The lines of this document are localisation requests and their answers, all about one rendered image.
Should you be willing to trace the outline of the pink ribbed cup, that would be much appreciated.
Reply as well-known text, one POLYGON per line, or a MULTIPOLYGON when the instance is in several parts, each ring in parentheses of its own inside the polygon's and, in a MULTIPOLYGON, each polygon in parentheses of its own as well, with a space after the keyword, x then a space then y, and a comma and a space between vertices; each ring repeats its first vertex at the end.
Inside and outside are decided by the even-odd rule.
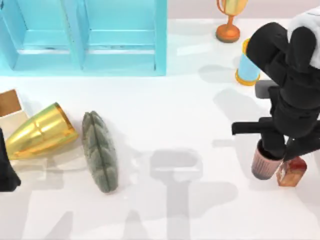
POLYGON ((266 158, 259 151, 259 141, 253 155, 251 173, 259 180, 270 179, 284 160, 283 158, 266 158))

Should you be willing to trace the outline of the brown and red block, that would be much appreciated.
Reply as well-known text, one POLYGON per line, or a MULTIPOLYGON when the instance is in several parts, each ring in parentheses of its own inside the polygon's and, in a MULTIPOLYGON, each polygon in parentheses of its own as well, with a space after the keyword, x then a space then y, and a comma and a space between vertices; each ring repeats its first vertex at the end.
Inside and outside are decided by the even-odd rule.
POLYGON ((283 162, 276 173, 280 187, 296 187, 307 170, 307 163, 299 156, 283 162))

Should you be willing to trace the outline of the grey rounded box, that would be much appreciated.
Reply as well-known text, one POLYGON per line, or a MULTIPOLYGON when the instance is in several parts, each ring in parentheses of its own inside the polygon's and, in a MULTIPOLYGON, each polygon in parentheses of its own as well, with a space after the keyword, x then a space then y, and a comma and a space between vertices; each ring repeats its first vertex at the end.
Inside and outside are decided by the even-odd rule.
POLYGON ((276 83, 272 80, 259 80, 255 84, 255 96, 258 99, 269 99, 269 88, 276 86, 276 83))

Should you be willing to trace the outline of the blue can with yellow rims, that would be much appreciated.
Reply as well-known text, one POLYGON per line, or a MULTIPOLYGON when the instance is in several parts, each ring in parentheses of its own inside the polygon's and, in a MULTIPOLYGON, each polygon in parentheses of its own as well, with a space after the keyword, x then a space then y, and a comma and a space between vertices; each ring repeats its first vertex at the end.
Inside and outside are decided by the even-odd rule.
POLYGON ((244 86, 254 86, 260 79, 260 69, 247 57, 247 47, 250 38, 242 43, 242 54, 235 72, 236 81, 244 86))

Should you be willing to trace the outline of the gold trophy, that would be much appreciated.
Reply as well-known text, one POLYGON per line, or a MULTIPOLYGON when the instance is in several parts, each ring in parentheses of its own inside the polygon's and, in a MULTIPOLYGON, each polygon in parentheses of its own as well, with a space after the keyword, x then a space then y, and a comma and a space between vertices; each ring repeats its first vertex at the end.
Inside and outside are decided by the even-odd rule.
POLYGON ((235 16, 241 14, 248 0, 216 0, 218 10, 228 17, 227 23, 220 25, 216 38, 223 43, 234 43, 240 38, 240 29, 233 24, 235 16))

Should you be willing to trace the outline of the grey-green bread loaf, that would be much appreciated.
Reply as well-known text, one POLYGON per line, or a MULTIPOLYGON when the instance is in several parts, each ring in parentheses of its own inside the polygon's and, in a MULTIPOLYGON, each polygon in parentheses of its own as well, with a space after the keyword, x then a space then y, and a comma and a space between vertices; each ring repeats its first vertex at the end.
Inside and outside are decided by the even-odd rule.
POLYGON ((119 185, 118 157, 107 125, 96 111, 86 112, 82 120, 82 146, 91 176, 105 194, 119 185))

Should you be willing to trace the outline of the light blue rack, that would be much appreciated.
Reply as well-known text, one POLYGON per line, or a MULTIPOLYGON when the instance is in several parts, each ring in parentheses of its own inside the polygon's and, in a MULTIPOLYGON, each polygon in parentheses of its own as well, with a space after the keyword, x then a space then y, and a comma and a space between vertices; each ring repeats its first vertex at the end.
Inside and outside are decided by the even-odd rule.
POLYGON ((0 76, 163 76, 167 0, 0 0, 0 76))

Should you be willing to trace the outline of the gold cup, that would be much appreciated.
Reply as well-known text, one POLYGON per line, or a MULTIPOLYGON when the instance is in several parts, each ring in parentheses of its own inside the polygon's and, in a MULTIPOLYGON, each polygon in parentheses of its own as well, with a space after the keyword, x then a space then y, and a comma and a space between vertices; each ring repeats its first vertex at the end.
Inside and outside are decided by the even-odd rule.
POLYGON ((62 107, 53 103, 18 127, 5 141, 10 160, 44 156, 79 137, 62 107))

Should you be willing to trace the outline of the white box with brown inside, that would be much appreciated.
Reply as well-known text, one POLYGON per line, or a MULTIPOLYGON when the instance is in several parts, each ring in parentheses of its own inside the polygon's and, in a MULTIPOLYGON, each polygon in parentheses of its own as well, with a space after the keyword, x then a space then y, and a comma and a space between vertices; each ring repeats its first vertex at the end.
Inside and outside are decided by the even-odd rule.
POLYGON ((15 89, 0 92, 0 128, 4 139, 28 120, 19 95, 15 89))

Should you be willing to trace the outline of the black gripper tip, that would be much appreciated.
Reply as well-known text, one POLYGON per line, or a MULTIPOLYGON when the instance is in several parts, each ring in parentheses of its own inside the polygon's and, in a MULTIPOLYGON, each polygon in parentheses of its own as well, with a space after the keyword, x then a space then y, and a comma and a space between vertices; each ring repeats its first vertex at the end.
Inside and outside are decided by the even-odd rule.
POLYGON ((20 185, 21 180, 10 163, 4 134, 0 128, 0 193, 14 192, 20 185))

